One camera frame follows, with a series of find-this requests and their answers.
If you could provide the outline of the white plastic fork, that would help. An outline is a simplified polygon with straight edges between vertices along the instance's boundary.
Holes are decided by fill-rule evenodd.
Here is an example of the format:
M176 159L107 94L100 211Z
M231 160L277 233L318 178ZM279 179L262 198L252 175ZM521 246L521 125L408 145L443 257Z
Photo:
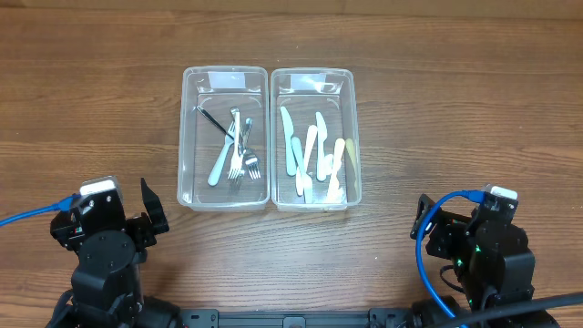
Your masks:
M210 172L210 175L208 177L208 180L207 180L208 184L211 187L216 186L219 182L220 175L221 175L221 172L223 170L229 149L234 143L234 139L232 138L234 132L235 132L235 123L232 122L229 126L228 134L225 136L224 145L221 149L221 152L220 152L217 160L215 161L215 164L214 164L214 166Z
M236 179L240 175L242 165L242 156L240 154L240 110L232 108L230 110L233 116L234 134L233 134L233 153L230 161L229 179Z

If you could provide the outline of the cream plastic knife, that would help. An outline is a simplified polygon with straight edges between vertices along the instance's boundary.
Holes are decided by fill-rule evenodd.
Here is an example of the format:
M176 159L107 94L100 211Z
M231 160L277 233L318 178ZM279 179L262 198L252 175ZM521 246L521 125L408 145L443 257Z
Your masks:
M342 166L342 158L345 148L345 139L338 138L335 140L334 152L332 157L332 169L329 187L327 190L327 203L340 203L343 199L343 188L340 186L339 171Z

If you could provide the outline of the white plastic knife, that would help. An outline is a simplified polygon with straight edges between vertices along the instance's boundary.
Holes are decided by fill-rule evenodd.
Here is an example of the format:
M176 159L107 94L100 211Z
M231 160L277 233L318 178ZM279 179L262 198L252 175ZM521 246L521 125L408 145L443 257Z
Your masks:
M304 148L302 148L302 153L303 153L303 157L304 157L304 165L306 168L306 172L307 172L307 168L310 162L310 156L312 154L312 149L313 149L313 145L315 143L316 140L316 136L317 136L317 128L315 125L310 125L308 127L307 130L307 135L306 135L306 139L305 139L305 144L304 144Z

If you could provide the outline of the light blue plastic knife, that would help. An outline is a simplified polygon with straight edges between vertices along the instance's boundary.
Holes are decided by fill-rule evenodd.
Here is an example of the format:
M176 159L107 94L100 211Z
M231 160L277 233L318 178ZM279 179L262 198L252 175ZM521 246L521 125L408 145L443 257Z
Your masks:
M294 133L294 127L292 118L287 108L285 106L281 106L280 111L286 148L286 171L289 176L294 176L296 174L295 157L292 151L292 137Z

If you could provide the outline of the metal fork dark handle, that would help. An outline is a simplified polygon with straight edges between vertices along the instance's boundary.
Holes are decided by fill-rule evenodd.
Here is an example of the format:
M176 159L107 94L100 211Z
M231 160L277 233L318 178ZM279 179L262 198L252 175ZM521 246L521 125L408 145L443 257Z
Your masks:
M233 139L231 132L228 132L209 112L203 109L201 106L196 106L195 109L198 110L207 120L209 120L215 127L222 131L226 136Z

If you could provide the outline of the pale blue plastic knife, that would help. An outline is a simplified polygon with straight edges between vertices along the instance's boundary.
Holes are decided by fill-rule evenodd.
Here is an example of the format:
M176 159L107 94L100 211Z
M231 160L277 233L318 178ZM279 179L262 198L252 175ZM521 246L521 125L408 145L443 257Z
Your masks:
M291 147L297 163L295 181L296 191L299 196L302 195L304 197L304 202L306 204L311 204L313 200L312 178L306 172L300 139L297 137L292 137Z

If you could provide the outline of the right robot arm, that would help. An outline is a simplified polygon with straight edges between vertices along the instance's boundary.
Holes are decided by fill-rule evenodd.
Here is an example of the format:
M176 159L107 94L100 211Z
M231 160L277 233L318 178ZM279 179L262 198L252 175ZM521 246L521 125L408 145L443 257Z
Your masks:
M469 216L442 210L427 195L420 196L410 237L414 240L423 220L435 211L424 230L427 244L415 248L449 260L440 272L452 270L458 286L448 286L465 295L470 310L483 311L501 305L530 301L536 265L528 248L526 232L512 223L518 196L513 190L488 185L484 197Z

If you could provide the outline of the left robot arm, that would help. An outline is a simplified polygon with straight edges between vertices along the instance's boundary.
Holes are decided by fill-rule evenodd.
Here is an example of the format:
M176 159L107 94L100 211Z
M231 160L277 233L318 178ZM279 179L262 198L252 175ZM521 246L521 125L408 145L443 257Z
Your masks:
M48 327L180 327L180 308L147 296L140 266L158 235L169 231L159 196L140 183L143 212L127 217L114 176L81 185L57 206L51 236L78 258L71 287L59 297Z

